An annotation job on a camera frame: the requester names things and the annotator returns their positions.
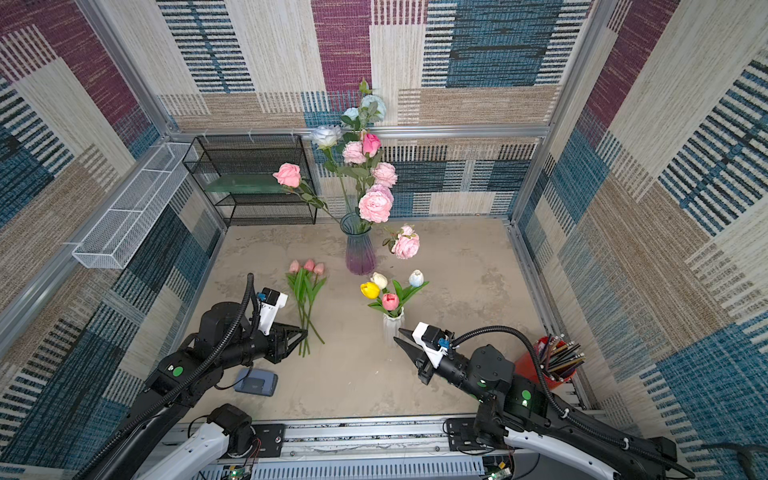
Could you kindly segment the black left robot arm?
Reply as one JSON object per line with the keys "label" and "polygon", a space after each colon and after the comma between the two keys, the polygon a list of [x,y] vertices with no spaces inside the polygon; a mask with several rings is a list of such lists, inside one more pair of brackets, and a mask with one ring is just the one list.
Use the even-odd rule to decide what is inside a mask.
{"label": "black left robot arm", "polygon": [[257,292],[249,274],[241,301],[214,304],[202,315],[199,331],[159,361],[117,431],[75,477],[132,478],[226,370],[251,367],[259,359],[278,364],[289,357],[308,331],[275,320],[286,302],[277,290]]}

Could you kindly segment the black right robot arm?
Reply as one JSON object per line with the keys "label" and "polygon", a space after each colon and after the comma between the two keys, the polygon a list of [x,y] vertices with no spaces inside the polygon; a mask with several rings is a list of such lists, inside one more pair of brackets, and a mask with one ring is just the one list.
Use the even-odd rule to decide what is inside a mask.
{"label": "black right robot arm", "polygon": [[423,384],[439,376],[478,402],[473,431],[480,445],[531,450],[594,479],[695,478],[678,463],[673,441],[633,436],[582,412],[551,392],[541,367],[534,368],[536,377],[530,380],[492,345],[469,357],[459,352],[461,344],[490,333],[510,334],[530,355],[536,353],[523,333],[504,325],[455,336],[419,323],[394,338]]}

